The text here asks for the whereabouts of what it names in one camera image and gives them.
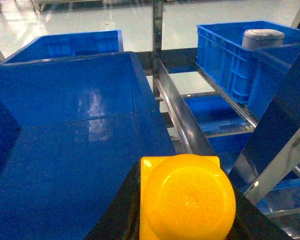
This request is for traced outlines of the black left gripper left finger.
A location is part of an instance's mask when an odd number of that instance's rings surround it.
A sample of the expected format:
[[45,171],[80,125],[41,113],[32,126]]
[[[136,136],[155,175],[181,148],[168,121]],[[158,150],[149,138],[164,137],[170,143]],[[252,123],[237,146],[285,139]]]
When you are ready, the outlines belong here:
[[141,164],[135,162],[86,240],[138,240],[140,238]]

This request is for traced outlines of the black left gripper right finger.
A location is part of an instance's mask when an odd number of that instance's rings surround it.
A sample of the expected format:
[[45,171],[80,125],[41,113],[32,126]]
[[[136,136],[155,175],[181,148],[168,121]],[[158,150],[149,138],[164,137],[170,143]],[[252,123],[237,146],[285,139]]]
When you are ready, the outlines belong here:
[[234,189],[236,214],[227,240],[289,240],[290,236],[269,220],[238,189]]

